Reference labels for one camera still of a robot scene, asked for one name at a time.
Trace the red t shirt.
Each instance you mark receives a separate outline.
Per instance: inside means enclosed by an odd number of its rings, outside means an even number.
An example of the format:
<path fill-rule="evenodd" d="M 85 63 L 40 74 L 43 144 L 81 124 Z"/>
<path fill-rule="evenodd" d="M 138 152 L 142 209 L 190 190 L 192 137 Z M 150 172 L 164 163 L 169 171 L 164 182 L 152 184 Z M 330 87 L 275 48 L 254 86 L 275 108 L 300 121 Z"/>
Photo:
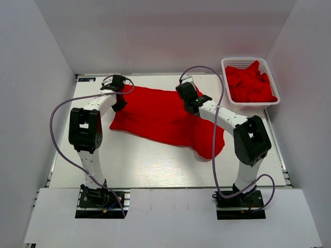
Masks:
<path fill-rule="evenodd" d="M 126 85 L 125 108 L 116 112 L 111 130 L 125 131 L 152 141 L 190 147 L 201 157 L 212 158 L 214 124 L 189 114 L 175 91 Z M 216 151 L 225 146 L 224 130 L 216 131 Z"/>

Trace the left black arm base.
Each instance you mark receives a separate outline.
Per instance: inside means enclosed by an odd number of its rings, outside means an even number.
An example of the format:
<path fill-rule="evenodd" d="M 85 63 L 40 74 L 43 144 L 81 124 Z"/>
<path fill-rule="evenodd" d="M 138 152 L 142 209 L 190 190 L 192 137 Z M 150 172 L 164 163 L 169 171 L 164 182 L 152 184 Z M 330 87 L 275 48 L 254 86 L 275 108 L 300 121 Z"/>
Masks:
<path fill-rule="evenodd" d="M 112 194 L 105 189 L 90 189 L 82 184 L 75 218 L 124 219 L 129 210 L 129 202 L 129 190 L 116 190 Z"/>

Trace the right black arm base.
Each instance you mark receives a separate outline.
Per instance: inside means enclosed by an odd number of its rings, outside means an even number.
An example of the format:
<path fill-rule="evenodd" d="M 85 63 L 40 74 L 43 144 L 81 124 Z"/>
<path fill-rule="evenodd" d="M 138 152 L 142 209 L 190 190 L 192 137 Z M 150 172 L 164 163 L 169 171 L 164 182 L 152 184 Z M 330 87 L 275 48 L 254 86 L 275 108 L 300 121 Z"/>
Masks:
<path fill-rule="evenodd" d="M 246 199 L 240 197 L 225 199 L 214 192 L 212 198 L 216 203 L 217 220 L 263 220 L 266 219 L 265 210 L 259 210 L 264 206 L 260 190 L 255 191 Z"/>

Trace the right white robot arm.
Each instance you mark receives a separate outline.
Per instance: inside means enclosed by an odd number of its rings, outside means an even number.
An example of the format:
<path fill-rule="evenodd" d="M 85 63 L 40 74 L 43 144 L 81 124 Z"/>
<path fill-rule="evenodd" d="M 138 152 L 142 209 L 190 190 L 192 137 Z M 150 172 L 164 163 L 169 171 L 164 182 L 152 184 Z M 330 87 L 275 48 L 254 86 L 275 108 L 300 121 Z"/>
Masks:
<path fill-rule="evenodd" d="M 260 165 L 272 147 L 262 119 L 257 115 L 253 117 L 239 115 L 221 107 L 207 95 L 199 96 L 192 77 L 189 77 L 188 81 L 180 81 L 176 91 L 184 103 L 186 112 L 214 124 L 212 167 L 219 195 L 225 199 L 234 198 L 234 201 L 240 206 L 247 205 L 251 202 L 252 193 L 256 189 Z M 221 192 L 217 181 L 215 151 L 218 127 L 232 135 L 234 152 L 239 160 L 237 177 L 230 195 L 224 195 Z"/>

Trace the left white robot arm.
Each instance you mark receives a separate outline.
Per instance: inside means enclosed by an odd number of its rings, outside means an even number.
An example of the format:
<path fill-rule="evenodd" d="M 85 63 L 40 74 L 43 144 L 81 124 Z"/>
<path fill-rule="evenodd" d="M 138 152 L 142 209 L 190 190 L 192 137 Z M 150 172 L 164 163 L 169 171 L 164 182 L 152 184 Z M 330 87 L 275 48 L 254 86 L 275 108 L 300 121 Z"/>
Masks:
<path fill-rule="evenodd" d="M 96 189 L 92 201 L 104 206 L 109 201 L 109 193 L 102 189 L 107 186 L 103 175 L 99 148 L 103 140 L 101 118 L 109 110 L 121 111 L 127 104 L 124 99 L 126 82 L 130 79 L 122 75 L 107 76 L 101 83 L 100 93 L 83 107 L 74 107 L 69 118 L 69 143 L 77 152 L 85 172 L 84 185 Z"/>

